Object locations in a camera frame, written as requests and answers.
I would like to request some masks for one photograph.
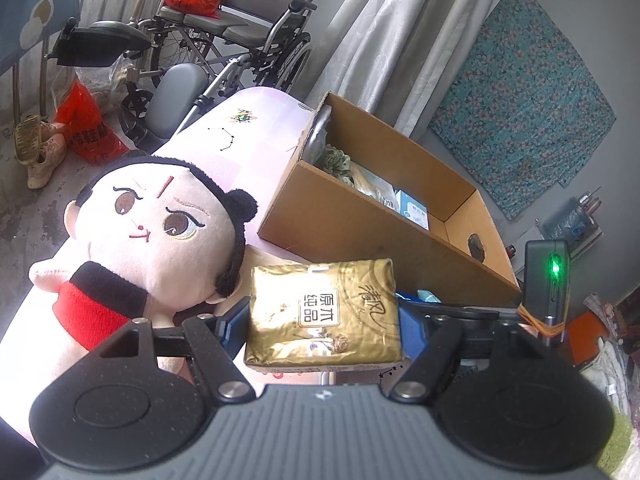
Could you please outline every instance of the pink sneaker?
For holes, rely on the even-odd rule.
[[[44,187],[51,178],[55,170],[66,155],[66,142],[62,134],[54,134],[51,138],[42,143],[40,147],[40,157],[35,164],[27,166],[27,187],[29,189],[40,189]]]

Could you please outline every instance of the concrete floor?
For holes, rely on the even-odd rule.
[[[122,135],[115,115],[106,122]],[[0,339],[31,288],[29,268],[52,257],[68,237],[67,203],[99,170],[69,150],[44,188],[28,189],[12,135],[12,124],[0,127]]]

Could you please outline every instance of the black doll hair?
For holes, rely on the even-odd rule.
[[[231,222],[236,231],[236,240],[234,244],[234,250],[231,256],[231,263],[225,272],[220,274],[216,279],[216,291],[218,294],[227,298],[236,288],[238,277],[240,274],[240,267],[242,266],[242,260],[244,259],[244,224],[251,221],[258,212],[258,205],[255,202],[254,197],[248,194],[242,189],[233,189],[228,193],[225,193],[220,189],[218,184],[213,182],[200,168],[185,162],[178,160],[177,158],[169,158],[165,156],[148,155],[140,150],[133,150],[126,153],[112,164],[105,167],[98,175],[94,176],[91,181],[84,186],[78,197],[76,198],[76,205],[82,207],[94,190],[94,186],[98,181],[111,173],[111,171],[130,166],[131,164],[169,164],[171,166],[183,166],[191,171],[191,174],[197,178],[204,186],[209,189],[210,192],[220,201],[222,206],[231,219]]]

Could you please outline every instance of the doll's face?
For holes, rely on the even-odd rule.
[[[65,224],[91,261],[175,311],[215,295],[236,235],[213,193],[188,168],[169,164],[105,175],[82,207],[69,205]]]

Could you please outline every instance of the red and black doll clothing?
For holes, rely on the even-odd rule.
[[[146,290],[95,262],[60,287],[53,313],[68,334],[91,351],[127,321],[143,315]]]

